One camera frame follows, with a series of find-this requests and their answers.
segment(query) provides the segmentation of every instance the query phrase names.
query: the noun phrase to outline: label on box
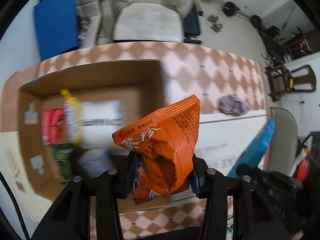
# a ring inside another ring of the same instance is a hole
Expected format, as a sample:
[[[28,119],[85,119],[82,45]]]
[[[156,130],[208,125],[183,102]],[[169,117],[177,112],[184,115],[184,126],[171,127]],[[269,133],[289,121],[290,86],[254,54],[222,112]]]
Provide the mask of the label on box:
[[[41,175],[44,173],[42,166],[44,165],[42,155],[38,155],[30,159],[31,166],[34,170],[37,170],[38,173]]]
[[[37,124],[38,113],[36,112],[35,103],[29,104],[29,111],[24,112],[24,124]]]
[[[153,190],[150,190],[150,195],[149,198],[156,198],[156,197],[162,197],[163,195],[160,195],[156,192],[154,192]]]

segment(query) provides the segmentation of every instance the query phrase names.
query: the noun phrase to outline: blue package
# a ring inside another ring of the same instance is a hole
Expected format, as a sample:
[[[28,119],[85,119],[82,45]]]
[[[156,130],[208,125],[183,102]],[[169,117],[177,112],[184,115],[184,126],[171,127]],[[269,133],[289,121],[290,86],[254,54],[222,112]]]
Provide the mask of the blue package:
[[[85,151],[78,163],[91,178],[99,177],[105,171],[114,168],[108,152],[104,149]]]

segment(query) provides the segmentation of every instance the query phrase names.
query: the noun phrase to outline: blue mat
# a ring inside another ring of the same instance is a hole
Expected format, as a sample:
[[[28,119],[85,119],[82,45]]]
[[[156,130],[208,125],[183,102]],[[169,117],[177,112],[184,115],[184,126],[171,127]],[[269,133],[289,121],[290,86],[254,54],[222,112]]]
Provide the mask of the blue mat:
[[[41,60],[78,48],[76,0],[43,0],[34,8]]]

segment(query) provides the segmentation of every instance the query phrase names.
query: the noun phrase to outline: metal screw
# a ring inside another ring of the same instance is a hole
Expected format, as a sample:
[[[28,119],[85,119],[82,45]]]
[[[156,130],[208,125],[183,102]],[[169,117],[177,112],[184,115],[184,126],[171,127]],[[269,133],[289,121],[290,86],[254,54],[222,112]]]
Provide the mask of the metal screw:
[[[117,169],[109,169],[109,170],[108,170],[108,173],[109,173],[110,175],[115,175],[117,172],[118,172]]]
[[[73,178],[73,182],[79,182],[79,181],[81,181],[81,177],[80,176],[75,176]]]
[[[216,170],[214,168],[208,168],[207,169],[207,173],[211,174],[211,175],[214,175],[214,174],[216,174]]]
[[[251,181],[251,178],[250,178],[250,176],[248,176],[248,175],[243,175],[243,176],[242,176],[242,179],[243,179],[245,182],[250,182],[250,181]]]

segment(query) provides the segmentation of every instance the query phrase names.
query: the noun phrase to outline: black cable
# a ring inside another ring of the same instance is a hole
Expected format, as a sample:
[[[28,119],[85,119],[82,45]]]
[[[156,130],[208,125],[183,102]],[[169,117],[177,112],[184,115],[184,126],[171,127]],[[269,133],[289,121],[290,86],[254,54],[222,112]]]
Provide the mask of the black cable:
[[[11,198],[12,204],[14,206],[14,209],[16,210],[16,213],[19,218],[19,222],[20,222],[23,234],[26,237],[26,240],[30,240],[30,236],[29,236],[26,224],[24,223],[18,202],[17,202],[16,198],[14,197],[13,192],[10,189],[10,187],[9,187],[7,181],[5,180],[4,176],[2,175],[1,171],[0,171],[0,181],[2,182],[4,188],[7,190],[9,197]]]

